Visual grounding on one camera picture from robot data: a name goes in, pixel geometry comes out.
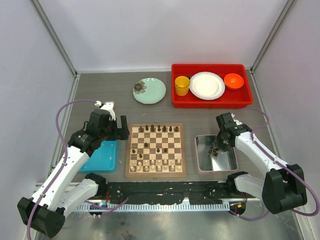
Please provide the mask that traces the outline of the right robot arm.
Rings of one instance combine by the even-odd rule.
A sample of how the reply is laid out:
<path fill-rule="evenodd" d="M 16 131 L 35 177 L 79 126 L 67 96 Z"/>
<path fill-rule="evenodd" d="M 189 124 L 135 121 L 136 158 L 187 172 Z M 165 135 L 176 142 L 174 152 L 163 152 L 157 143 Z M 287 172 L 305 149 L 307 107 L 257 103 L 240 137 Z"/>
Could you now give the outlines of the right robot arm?
<path fill-rule="evenodd" d="M 304 206 L 308 202 L 306 187 L 301 182 L 304 171 L 298 164 L 288 164 L 273 154 L 251 128 L 235 120 L 230 112 L 215 119 L 219 132 L 211 145 L 213 155 L 236 148 L 264 175 L 264 180 L 260 180 L 245 172 L 235 173 L 225 186 L 230 197 L 248 193 L 261 199 L 272 214 Z"/>

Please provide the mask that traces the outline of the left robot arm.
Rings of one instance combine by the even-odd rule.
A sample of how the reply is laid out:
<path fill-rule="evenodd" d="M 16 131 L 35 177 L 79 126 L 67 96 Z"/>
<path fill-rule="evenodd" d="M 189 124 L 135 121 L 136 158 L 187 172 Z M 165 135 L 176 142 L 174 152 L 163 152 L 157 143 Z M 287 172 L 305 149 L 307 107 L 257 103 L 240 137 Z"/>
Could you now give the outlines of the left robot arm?
<path fill-rule="evenodd" d="M 65 192 L 79 169 L 104 141 L 127 140 L 127 117 L 120 117 L 121 127 L 111 110 L 96 109 L 83 127 L 74 132 L 64 145 L 64 155 L 42 186 L 30 198 L 22 197 L 17 208 L 22 222 L 31 230 L 53 238 L 63 228 L 68 215 L 89 198 L 102 199 L 107 192 L 107 181 L 96 173 L 89 173 L 69 192 Z"/>

